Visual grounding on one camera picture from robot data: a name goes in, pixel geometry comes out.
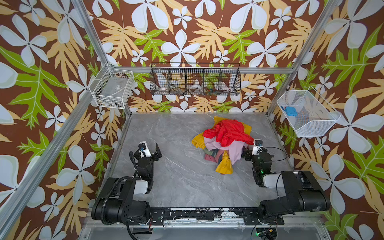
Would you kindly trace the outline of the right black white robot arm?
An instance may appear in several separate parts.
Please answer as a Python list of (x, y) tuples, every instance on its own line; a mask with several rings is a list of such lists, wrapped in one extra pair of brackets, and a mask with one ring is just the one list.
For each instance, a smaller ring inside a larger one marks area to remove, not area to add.
[(261, 223), (274, 222), (283, 215), (330, 209), (330, 198), (310, 171), (272, 173), (274, 156), (266, 148), (260, 148), (256, 153), (243, 148), (242, 157), (252, 163), (256, 184), (261, 188), (274, 189), (277, 193), (276, 199), (260, 202), (258, 219)]

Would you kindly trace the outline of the maroon printed t-shirt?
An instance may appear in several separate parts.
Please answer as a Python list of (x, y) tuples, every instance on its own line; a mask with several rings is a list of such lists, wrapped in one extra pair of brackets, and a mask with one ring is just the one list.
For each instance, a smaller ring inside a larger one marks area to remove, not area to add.
[(224, 150), (219, 150), (219, 149), (213, 149), (209, 151), (207, 148), (205, 148), (204, 149), (205, 160), (220, 164), (223, 159), (224, 152), (225, 152)]

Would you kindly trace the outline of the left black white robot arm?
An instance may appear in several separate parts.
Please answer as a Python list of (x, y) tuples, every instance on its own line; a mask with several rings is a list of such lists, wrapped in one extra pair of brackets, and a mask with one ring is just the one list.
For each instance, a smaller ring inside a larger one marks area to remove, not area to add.
[(159, 146), (156, 145), (156, 151), (150, 153), (146, 142), (139, 143), (136, 152), (130, 151), (134, 174), (106, 180), (92, 207), (92, 219), (100, 220), (106, 226), (129, 222), (147, 224), (151, 216), (150, 204), (135, 201), (134, 196), (150, 193), (154, 184), (154, 162), (161, 157)]

